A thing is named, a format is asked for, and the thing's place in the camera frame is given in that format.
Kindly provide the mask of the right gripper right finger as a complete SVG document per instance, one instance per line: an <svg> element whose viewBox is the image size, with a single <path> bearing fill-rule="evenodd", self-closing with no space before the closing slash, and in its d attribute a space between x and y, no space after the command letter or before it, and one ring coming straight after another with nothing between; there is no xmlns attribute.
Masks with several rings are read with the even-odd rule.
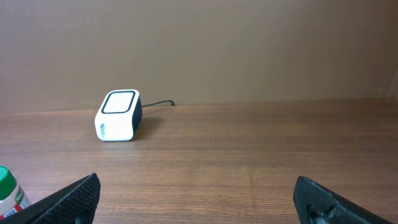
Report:
<svg viewBox="0 0 398 224"><path fill-rule="evenodd" d="M298 177L293 200L304 224L392 224L305 176Z"/></svg>

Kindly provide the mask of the green lid jar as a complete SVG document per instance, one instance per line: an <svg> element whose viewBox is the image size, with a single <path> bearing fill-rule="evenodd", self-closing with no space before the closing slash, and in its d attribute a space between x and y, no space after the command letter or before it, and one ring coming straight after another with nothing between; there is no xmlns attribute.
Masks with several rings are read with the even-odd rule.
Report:
<svg viewBox="0 0 398 224"><path fill-rule="evenodd" d="M31 205L28 196L5 166L1 166L0 201L2 220Z"/></svg>

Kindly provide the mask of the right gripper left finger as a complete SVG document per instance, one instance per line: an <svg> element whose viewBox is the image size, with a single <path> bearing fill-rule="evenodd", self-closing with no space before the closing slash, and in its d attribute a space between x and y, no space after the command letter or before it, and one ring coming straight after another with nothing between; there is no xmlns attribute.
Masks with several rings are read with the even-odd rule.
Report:
<svg viewBox="0 0 398 224"><path fill-rule="evenodd" d="M92 173L1 220L1 224L92 224L100 190L100 180Z"/></svg>

